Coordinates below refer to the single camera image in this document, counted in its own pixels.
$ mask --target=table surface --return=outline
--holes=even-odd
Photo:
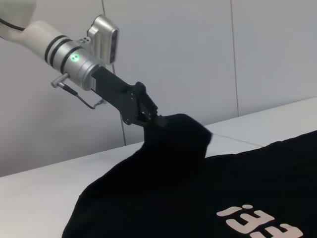
[[[267,146],[317,130],[317,98],[207,126],[214,134]]]
[[[317,98],[207,126],[207,156],[237,154],[317,130]],[[0,237],[60,238],[81,192],[142,146],[125,146],[0,178]]]

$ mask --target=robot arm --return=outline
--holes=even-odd
[[[25,46],[59,71],[62,76],[52,82],[53,87],[77,96],[64,84],[70,79],[116,107],[128,125],[166,126],[142,83],[128,85],[105,68],[115,61],[119,33],[108,18],[98,16],[87,36],[73,41],[46,22],[30,24],[35,8],[36,0],[0,0],[0,37]]]

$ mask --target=black cloth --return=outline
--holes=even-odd
[[[167,118],[168,129],[146,127],[143,147],[85,189],[63,238],[317,236],[317,132],[204,159],[210,132],[185,115]],[[230,207],[240,210],[219,215]],[[228,224],[248,225],[241,216],[259,210],[273,220],[245,234]]]

